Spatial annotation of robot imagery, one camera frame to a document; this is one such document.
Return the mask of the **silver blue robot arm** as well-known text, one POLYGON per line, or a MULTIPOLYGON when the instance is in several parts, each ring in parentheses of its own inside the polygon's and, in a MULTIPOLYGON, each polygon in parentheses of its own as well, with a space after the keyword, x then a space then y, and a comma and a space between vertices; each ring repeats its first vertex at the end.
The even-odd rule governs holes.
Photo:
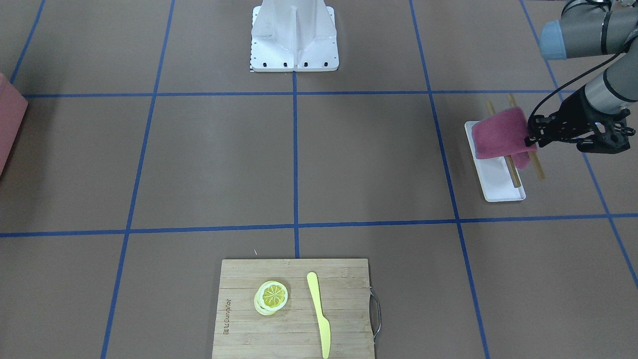
POLYGON ((558 111, 528 118, 527 146, 572 143, 583 153, 616 154, 631 147, 627 125, 638 99, 635 0, 570 0, 560 19, 547 23, 539 48, 546 60, 606 55, 599 75, 561 102, 558 111))

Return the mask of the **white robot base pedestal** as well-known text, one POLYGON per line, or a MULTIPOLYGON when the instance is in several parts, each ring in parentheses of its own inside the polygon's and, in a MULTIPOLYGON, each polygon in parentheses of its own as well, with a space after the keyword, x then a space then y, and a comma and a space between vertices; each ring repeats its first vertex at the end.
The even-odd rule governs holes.
POLYGON ((339 68, 335 12, 323 0, 264 0, 251 25, 251 71, 339 68))

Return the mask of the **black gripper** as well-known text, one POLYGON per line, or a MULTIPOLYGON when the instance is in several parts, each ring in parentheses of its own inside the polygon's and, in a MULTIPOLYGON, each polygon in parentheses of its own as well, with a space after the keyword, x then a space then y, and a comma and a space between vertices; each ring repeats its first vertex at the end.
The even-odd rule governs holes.
POLYGON ((568 96, 558 111, 544 116, 536 114, 535 108, 528 118, 528 137, 526 146, 545 147, 551 142, 563 142, 577 145, 578 148, 594 148, 597 143, 592 117, 596 111, 586 98, 586 91, 580 88, 568 96))

